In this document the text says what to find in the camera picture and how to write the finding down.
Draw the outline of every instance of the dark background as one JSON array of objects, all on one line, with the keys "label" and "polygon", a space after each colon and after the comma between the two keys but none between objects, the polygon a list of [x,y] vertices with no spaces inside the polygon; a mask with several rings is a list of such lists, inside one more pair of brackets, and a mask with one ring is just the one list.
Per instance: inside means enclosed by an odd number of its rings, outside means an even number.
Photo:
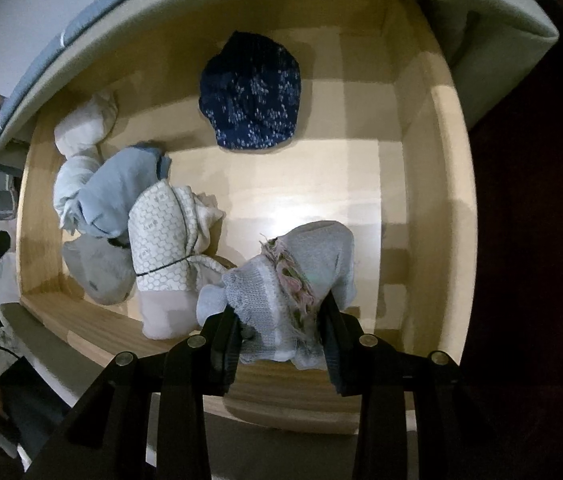
[{"label": "dark background", "polygon": [[470,134],[479,245],[461,367],[514,461],[563,479],[563,0],[561,38]]}]

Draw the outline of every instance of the knitted fabric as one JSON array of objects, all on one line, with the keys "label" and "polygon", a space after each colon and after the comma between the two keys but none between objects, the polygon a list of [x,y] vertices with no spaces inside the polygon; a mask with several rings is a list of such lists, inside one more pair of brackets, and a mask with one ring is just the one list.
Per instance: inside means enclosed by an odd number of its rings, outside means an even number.
[{"label": "knitted fabric", "polygon": [[234,32],[200,80],[201,112],[229,150],[271,148],[295,133],[301,75],[283,46]]},{"label": "knitted fabric", "polygon": [[208,248],[210,227],[222,216],[190,187],[171,188],[165,180],[135,202],[129,238],[146,337],[183,336],[195,328],[198,291],[225,272],[210,256],[199,254]]},{"label": "knitted fabric", "polygon": [[324,368],[317,314],[331,290],[341,310],[354,299],[353,234],[339,222],[313,222],[264,243],[262,253],[202,289],[198,322],[229,304],[243,326],[242,362]]}]

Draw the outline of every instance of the blue fabric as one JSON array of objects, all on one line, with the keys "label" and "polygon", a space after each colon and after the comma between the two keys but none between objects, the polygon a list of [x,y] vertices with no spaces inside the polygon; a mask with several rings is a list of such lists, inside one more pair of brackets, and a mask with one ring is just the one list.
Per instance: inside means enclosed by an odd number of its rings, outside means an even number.
[{"label": "blue fabric", "polygon": [[128,242],[128,213],[146,189],[168,176],[170,158],[144,144],[111,156],[77,195],[67,224],[96,238]]},{"label": "blue fabric", "polygon": [[260,34],[234,32],[202,72],[200,110],[229,150],[271,148],[295,133],[301,75],[297,60]]}]

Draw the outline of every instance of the black bracket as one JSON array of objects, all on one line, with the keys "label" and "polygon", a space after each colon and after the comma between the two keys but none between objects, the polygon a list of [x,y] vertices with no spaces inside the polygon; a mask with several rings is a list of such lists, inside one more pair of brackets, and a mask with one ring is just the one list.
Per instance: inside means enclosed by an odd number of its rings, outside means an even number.
[{"label": "black bracket", "polygon": [[[407,478],[404,392],[415,398],[421,480],[475,476],[475,443],[490,439],[457,364],[444,352],[420,357],[396,351],[339,312],[332,294],[319,314],[331,382],[343,396],[361,395],[355,479]],[[231,307],[168,353],[138,359],[118,354],[79,399],[34,460],[27,480],[209,480],[204,395],[223,396],[241,349]],[[145,464],[150,397],[161,392],[157,468]]]}]

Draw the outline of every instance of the metal screw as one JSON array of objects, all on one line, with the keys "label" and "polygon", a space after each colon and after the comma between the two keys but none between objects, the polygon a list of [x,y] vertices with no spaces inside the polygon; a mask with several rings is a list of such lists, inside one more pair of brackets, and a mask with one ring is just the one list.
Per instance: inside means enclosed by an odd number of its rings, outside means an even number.
[{"label": "metal screw", "polygon": [[361,346],[366,346],[367,348],[372,348],[377,345],[377,338],[372,334],[364,334],[359,336],[359,344]]},{"label": "metal screw", "polygon": [[433,352],[431,355],[431,361],[439,366],[445,366],[450,362],[450,358],[446,352]]},{"label": "metal screw", "polygon": [[188,346],[190,346],[190,348],[201,348],[202,346],[204,346],[206,344],[206,338],[203,335],[191,335],[188,338]]},{"label": "metal screw", "polygon": [[115,364],[117,366],[126,366],[132,363],[133,355],[130,352],[122,352],[115,356]]}]

